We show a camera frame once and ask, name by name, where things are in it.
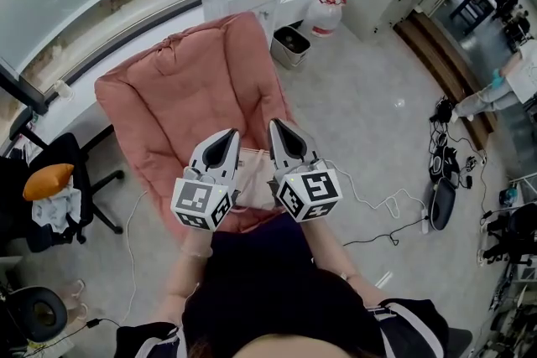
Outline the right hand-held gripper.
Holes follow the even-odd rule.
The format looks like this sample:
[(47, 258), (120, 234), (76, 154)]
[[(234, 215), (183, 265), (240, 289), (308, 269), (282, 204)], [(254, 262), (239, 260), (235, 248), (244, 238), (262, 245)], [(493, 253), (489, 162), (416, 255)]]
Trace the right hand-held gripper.
[(335, 169), (319, 158), (313, 137), (292, 122), (272, 119), (268, 137), (274, 176), (271, 191), (277, 208), (297, 223), (328, 216), (342, 199)]

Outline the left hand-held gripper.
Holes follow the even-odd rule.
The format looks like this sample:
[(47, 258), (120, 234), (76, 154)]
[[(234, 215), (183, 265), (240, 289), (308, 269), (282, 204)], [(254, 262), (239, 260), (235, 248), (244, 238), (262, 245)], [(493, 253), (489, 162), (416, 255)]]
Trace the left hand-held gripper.
[(221, 130), (200, 142), (175, 181), (170, 209), (184, 226), (216, 231), (234, 206), (238, 191), (240, 133)]

